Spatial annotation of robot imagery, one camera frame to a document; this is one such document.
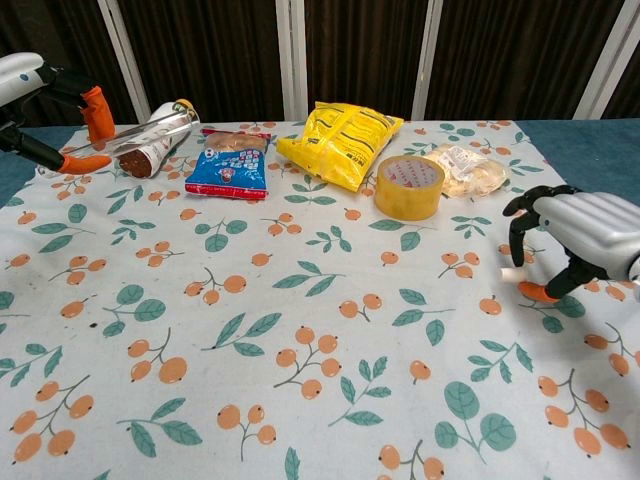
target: yellow snack bag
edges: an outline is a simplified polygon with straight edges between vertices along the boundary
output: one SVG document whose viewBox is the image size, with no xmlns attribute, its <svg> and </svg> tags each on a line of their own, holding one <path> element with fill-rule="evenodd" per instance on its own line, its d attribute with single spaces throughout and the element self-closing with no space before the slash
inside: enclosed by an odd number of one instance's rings
<svg viewBox="0 0 640 480">
<path fill-rule="evenodd" d="M 302 138 L 279 138 L 276 150 L 309 173 L 356 192 L 403 123 L 370 108 L 316 102 Z"/>
</svg>

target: brown curtain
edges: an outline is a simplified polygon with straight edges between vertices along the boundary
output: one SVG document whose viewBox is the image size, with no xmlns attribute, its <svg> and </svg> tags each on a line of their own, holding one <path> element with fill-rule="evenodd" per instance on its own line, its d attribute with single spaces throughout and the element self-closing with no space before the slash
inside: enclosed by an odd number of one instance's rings
<svg viewBox="0 0 640 480">
<path fill-rule="evenodd" d="M 305 0 L 309 108 L 348 102 L 410 118 L 427 0 Z"/>
<path fill-rule="evenodd" d="M 186 98 L 203 121 L 282 120 L 274 0 L 121 0 L 152 109 Z"/>
<path fill-rule="evenodd" d="M 622 3 L 447 0 L 425 118 L 571 118 Z"/>
<path fill-rule="evenodd" d="M 117 123 L 136 123 L 97 2 L 1 0 L 0 57 L 35 52 L 51 65 L 88 75 L 103 87 Z M 45 98 L 24 109 L 28 126 L 78 125 L 80 112 Z"/>
<path fill-rule="evenodd" d="M 640 43 L 602 115 L 602 118 L 625 117 L 640 117 Z"/>
</svg>

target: tape roll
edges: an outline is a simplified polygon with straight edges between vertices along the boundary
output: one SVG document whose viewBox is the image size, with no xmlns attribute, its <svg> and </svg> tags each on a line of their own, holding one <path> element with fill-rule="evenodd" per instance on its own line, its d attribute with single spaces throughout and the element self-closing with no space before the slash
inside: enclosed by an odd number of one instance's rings
<svg viewBox="0 0 640 480">
<path fill-rule="evenodd" d="M 424 220 L 438 209 L 444 171 L 422 157 L 390 157 L 378 167 L 375 203 L 398 220 Z"/>
</svg>

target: white robotic hand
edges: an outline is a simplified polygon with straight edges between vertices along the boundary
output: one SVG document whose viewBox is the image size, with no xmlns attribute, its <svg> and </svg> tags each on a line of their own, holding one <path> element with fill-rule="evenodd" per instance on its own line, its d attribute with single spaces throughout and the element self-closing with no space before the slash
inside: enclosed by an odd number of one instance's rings
<svg viewBox="0 0 640 480">
<path fill-rule="evenodd" d="M 569 266 L 546 286 L 519 284 L 534 300 L 552 303 L 593 278 L 631 281 L 640 301 L 640 207 L 609 193 L 586 193 L 562 185 L 539 186 L 513 199 L 505 216 L 526 213 L 511 222 L 509 244 L 513 263 L 524 262 L 527 230 L 542 226 L 569 256 Z"/>
</svg>

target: plastic bag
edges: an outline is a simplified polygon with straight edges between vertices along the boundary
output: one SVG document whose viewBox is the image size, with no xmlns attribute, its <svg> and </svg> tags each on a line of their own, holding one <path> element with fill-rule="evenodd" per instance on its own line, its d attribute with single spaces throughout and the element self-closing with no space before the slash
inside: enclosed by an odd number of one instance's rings
<svg viewBox="0 0 640 480">
<path fill-rule="evenodd" d="M 346 103 L 316 102 L 302 138 L 278 139 L 277 151 L 292 162 L 356 192 L 369 167 L 404 120 Z"/>
<path fill-rule="evenodd" d="M 264 155 L 270 134 L 247 134 L 202 129 L 207 136 L 187 192 L 200 195 L 262 200 L 267 196 Z"/>
<path fill-rule="evenodd" d="M 443 144 L 426 158 L 438 162 L 444 170 L 442 193 L 448 197 L 484 197 L 507 179 L 501 163 L 461 147 Z"/>
</svg>

